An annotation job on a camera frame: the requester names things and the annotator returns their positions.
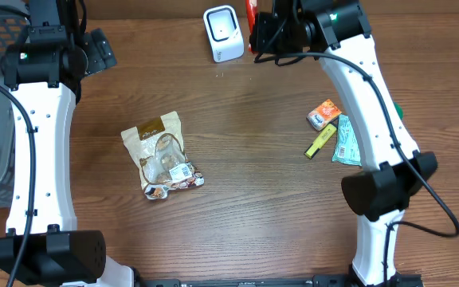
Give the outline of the red Nescafe coffee stick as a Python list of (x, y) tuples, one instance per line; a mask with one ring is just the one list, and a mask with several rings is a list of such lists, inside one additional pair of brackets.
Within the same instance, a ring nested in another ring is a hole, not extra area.
[(245, 0), (245, 8), (250, 32), (248, 49), (252, 54), (256, 54), (257, 52), (253, 47), (253, 41), (255, 40), (253, 34), (254, 26), (256, 23), (256, 16), (258, 13), (258, 0)]

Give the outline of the orange snack box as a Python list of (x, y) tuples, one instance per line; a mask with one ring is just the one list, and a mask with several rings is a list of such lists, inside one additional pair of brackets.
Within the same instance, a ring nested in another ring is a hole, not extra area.
[(314, 129), (321, 131), (341, 113), (341, 110), (330, 99), (327, 99), (310, 111), (307, 120)]

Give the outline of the beige PanTree snack pouch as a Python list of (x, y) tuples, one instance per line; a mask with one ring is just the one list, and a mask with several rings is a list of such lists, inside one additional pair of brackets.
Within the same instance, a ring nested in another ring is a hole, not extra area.
[(205, 183), (202, 173), (185, 153), (182, 122), (176, 111), (122, 131), (121, 137), (139, 169), (147, 199), (166, 199), (172, 191)]

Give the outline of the yellow black marker pen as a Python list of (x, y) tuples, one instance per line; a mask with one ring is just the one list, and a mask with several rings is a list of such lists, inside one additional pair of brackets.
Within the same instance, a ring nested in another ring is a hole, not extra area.
[(328, 140), (335, 134), (337, 127), (334, 124), (328, 124), (311, 143), (304, 155), (312, 159), (320, 149), (328, 142)]

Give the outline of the teal tissue pack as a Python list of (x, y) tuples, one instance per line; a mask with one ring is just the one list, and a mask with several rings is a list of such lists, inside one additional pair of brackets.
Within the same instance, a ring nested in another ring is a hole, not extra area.
[(346, 165), (361, 165), (359, 145), (348, 116), (338, 117), (337, 141), (331, 160)]

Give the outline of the green lid jar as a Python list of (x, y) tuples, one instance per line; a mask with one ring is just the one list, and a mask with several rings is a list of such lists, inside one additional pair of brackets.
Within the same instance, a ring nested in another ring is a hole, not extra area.
[(398, 103), (394, 102), (394, 107), (395, 107), (396, 112), (398, 113), (399, 119), (402, 120), (404, 117), (404, 113), (403, 113), (401, 106)]

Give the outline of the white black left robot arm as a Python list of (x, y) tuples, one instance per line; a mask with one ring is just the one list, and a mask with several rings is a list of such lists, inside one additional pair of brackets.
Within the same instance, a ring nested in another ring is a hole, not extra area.
[(0, 92), (14, 114), (14, 191), (0, 269), (8, 284), (138, 286), (110, 258), (103, 234), (79, 230), (70, 187), (69, 135), (84, 78), (116, 64), (82, 1), (30, 1), (27, 26), (0, 61)]

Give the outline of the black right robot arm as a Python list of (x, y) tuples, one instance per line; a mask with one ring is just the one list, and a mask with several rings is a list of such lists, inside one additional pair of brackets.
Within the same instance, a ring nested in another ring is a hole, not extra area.
[(383, 80), (371, 25), (358, 1), (275, 1), (271, 12), (246, 2), (249, 48), (260, 60), (319, 60), (335, 86), (355, 132), (362, 171), (341, 188), (357, 216), (357, 247), (340, 286), (420, 286), (418, 275), (394, 267), (397, 223), (410, 198), (437, 170), (405, 129)]

